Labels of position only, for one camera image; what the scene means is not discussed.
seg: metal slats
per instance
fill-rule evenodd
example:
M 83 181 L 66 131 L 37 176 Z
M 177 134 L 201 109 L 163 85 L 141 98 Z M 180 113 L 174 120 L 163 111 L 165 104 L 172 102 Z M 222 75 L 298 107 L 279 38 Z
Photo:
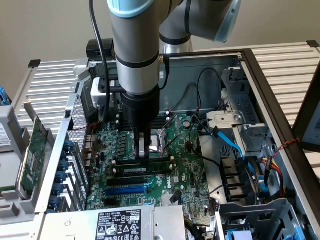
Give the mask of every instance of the metal slats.
M 306 43 L 291 46 L 263 46 L 252 49 L 278 100 L 286 119 L 293 126 L 319 64 L 319 48 Z M 306 154 L 320 179 L 320 154 Z
M 59 131 L 69 95 L 75 91 L 76 60 L 42 62 L 34 74 L 25 98 L 29 100 L 41 122 L 53 135 Z M 23 106 L 17 119 L 32 131 L 33 122 Z

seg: green circuit board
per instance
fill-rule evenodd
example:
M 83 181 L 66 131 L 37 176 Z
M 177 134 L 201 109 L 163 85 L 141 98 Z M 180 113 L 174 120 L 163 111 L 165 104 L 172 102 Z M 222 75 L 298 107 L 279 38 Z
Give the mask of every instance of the green circuit board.
M 194 181 L 198 181 L 204 169 L 204 162 L 195 154 L 186 151 L 185 144 L 189 141 L 189 129 L 183 128 L 183 121 L 191 122 L 191 116 L 179 114 L 171 123 L 171 126 L 166 131 L 166 143 L 170 142 L 174 137 L 179 137 L 170 145 L 168 153 L 174 157 L 172 162 L 173 170 L 171 174 L 145 175 L 144 179 L 149 185 L 147 192 L 141 194 L 124 194 L 115 195 L 117 205 L 106 206 L 104 201 L 109 197 L 106 196 L 107 180 L 114 179 L 112 167 L 112 145 L 113 142 L 120 141 L 122 144 L 120 149 L 117 148 L 117 154 L 121 154 L 121 160 L 127 161 L 132 154 L 133 140 L 132 132 L 118 132 L 115 130 L 107 130 L 107 125 L 101 125 L 97 130 L 96 135 L 100 137 L 101 143 L 98 147 L 98 152 L 104 152 L 105 161 L 101 162 L 100 168 L 95 169 L 96 163 L 91 161 L 89 179 L 90 193 L 87 201 L 87 210 L 99 210 L 107 208 L 132 207 L 154 204 L 156 207 L 164 205 L 164 199 L 180 190 L 183 198 L 183 213 L 187 218 L 191 218 L 194 223 L 209 224 L 210 215 L 205 213 L 205 206 L 209 206 L 209 198 L 197 194 L 194 184 L 191 182 L 191 175 L 194 175 Z M 192 132 L 191 141 L 196 136 L 196 128 Z M 201 181 L 199 191 L 202 193 L 208 192 L 207 182 Z
M 46 156 L 47 135 L 48 133 L 39 117 L 36 117 L 21 180 L 21 184 L 29 193 L 32 193 L 34 187 L 39 185 L 42 177 Z

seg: yellow wire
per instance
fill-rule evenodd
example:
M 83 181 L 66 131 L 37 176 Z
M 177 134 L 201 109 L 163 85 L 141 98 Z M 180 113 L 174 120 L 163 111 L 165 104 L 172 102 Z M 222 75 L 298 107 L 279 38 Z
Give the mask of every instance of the yellow wire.
M 280 167 L 276 164 L 275 160 L 272 159 L 272 163 L 273 163 L 273 165 L 275 165 L 280 170 Z M 285 183 L 284 182 L 282 184 L 282 189 L 283 189 L 283 192 L 286 193 L 286 188 L 285 188 Z

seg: wall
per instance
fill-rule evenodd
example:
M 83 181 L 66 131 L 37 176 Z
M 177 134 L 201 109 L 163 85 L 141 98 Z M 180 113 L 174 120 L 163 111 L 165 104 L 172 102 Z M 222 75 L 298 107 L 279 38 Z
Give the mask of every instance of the wall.
M 32 59 L 68 60 L 86 56 L 93 39 L 88 0 L 1 0 L 0 85 L 14 97 Z M 95 0 L 103 38 L 112 37 L 107 0 Z M 320 1 L 242 0 L 229 41 L 193 37 L 195 50 L 274 43 L 320 42 Z

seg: warning label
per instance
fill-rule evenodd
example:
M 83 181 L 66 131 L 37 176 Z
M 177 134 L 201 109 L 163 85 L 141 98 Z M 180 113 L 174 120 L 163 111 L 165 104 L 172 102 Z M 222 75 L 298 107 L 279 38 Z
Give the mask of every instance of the warning label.
M 11 145 L 11 141 L 6 133 L 4 126 L 0 123 L 0 147 Z
M 96 240 L 140 240 L 141 210 L 101 212 Z

